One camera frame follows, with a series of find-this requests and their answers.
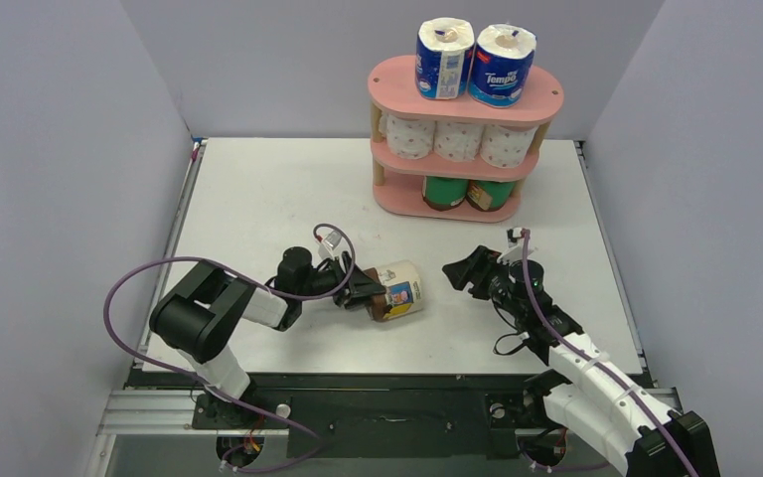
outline red wire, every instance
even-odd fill
[[[255,424],[250,428],[250,432],[247,434],[246,442],[248,442],[250,445],[252,445],[252,434],[253,432],[258,429],[262,424],[264,424],[264,416],[259,415],[258,420],[255,422]]]
[[[563,428],[563,433],[560,435],[560,438],[557,440],[557,442],[554,444],[554,446],[558,446],[558,445],[560,445],[560,442],[562,442],[563,440],[565,440],[565,435],[566,435],[566,433],[567,433],[567,432],[568,432],[568,428],[565,428],[565,427],[564,427],[564,428]]]

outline pink shelf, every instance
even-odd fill
[[[414,55],[394,57],[373,69],[367,86],[379,109],[406,118],[533,127],[550,121],[563,105],[563,88],[559,81],[537,66],[528,74],[522,98],[511,107],[491,107],[468,93],[455,99],[426,99],[416,89],[415,61]]]
[[[516,213],[520,203],[519,197],[510,197],[497,211],[481,212],[464,201],[460,207],[450,211],[435,211],[422,202],[422,177],[397,174],[390,170],[384,173],[383,186],[373,186],[373,196],[383,209],[393,214],[487,223],[509,219]]]
[[[531,173],[539,160],[539,152],[529,152],[521,166],[513,169],[502,169],[487,164],[480,156],[472,162],[452,162],[431,152],[421,159],[402,159],[390,152],[386,141],[371,141],[370,150],[373,152],[373,157],[388,171],[401,174],[498,182],[513,182],[523,179]]]

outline toilet paper roll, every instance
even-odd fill
[[[484,124],[437,121],[434,152],[454,162],[474,161],[483,133]]]
[[[522,95],[534,63],[536,36],[513,25],[490,25],[478,35],[469,93],[495,107],[508,107]]]
[[[403,159],[419,159],[431,152],[434,144],[434,121],[387,116],[387,147]]]
[[[466,91],[475,32],[466,20],[423,22],[416,39],[416,87],[429,99],[454,99]]]
[[[516,128],[488,124],[481,138],[481,158],[491,166],[518,167],[525,160],[528,148],[534,141],[536,128]]]

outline gray wall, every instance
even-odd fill
[[[81,475],[126,356],[106,289],[160,255],[191,142],[116,0],[0,1],[0,475]],[[149,277],[122,293],[135,340]]]
[[[423,20],[511,21],[563,84],[549,132],[585,138],[663,0],[122,0],[183,117],[212,136],[369,135],[367,75]]]
[[[668,0],[586,152],[654,376],[763,475],[763,2]]]

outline green can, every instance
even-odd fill
[[[422,181],[422,200],[436,211],[448,211],[463,203],[469,181],[450,177],[426,176]]]
[[[466,200],[479,211],[497,211],[508,201],[514,186],[516,182],[472,181]]]

